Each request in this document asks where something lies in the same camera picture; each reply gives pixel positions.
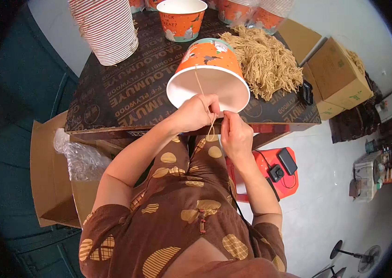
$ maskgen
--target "cardboard box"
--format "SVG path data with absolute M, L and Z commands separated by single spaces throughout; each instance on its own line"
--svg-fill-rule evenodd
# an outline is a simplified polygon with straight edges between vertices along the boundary
M 308 63 L 324 101 L 352 109 L 374 96 L 346 49 L 333 38 Z
M 54 134 L 64 127 L 67 111 L 44 124 L 34 121 L 30 149 L 30 176 L 32 196 L 41 227 L 61 224 L 81 228 L 91 213 L 99 181 L 69 180 L 64 154 L 54 150 Z M 121 148 L 102 140 L 84 142 L 71 137 L 71 141 L 93 146 L 110 158 Z
M 303 65 L 303 75 L 304 78 L 312 85 L 312 93 L 314 94 L 315 103 L 317 105 L 318 112 L 320 113 L 320 118 L 322 120 L 328 120 L 334 116 L 342 113 L 344 108 L 336 106 L 332 103 L 324 101 L 321 97 L 320 91 L 318 89 L 317 82 L 310 70 L 309 64 L 305 63 Z
M 278 33 L 286 41 L 295 60 L 301 64 L 307 54 L 321 40 L 321 35 L 298 22 L 287 19 L 278 29 Z

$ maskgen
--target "white wall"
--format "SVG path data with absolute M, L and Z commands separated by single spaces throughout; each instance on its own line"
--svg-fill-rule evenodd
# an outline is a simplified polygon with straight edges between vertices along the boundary
M 355 51 L 382 93 L 392 90 L 391 36 L 368 0 L 296 0 L 289 18 Z
M 82 39 L 67 0 L 30 0 L 29 9 L 48 41 L 74 71 L 82 73 L 91 48 Z

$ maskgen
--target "woman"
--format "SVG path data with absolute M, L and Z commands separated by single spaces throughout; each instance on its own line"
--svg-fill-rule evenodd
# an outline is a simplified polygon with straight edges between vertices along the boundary
M 282 212 L 255 164 L 252 128 L 224 111 L 221 142 L 245 181 L 252 225 L 237 213 L 217 136 L 198 136 L 191 158 L 179 136 L 219 113 L 217 95 L 195 95 L 116 156 L 83 224 L 86 277 L 285 276 Z

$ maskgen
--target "woman's arm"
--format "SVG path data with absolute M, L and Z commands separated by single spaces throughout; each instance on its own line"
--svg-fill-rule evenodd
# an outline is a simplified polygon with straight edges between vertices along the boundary
M 207 114 L 209 106 L 212 109 L 210 116 Z M 129 207 L 132 187 L 157 153 L 177 134 L 209 125 L 219 112 L 217 95 L 206 95 L 204 98 L 197 94 L 171 116 L 129 144 L 103 173 L 92 210 L 108 204 Z
M 253 225 L 266 222 L 282 226 L 282 211 L 272 187 L 263 177 L 252 154 L 253 129 L 238 114 L 224 111 L 221 143 L 245 182 L 254 219 Z

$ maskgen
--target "bat illustration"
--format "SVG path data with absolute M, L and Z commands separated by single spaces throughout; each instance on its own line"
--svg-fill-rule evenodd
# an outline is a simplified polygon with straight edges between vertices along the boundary
M 192 20 L 192 22 L 195 22 L 195 21 L 198 21 L 198 20 L 199 20 L 199 14 L 197 14 L 197 17 L 194 20 Z
M 214 60 L 214 59 L 220 59 L 219 57 L 216 56 L 204 56 L 204 64 L 207 64 L 208 61 Z

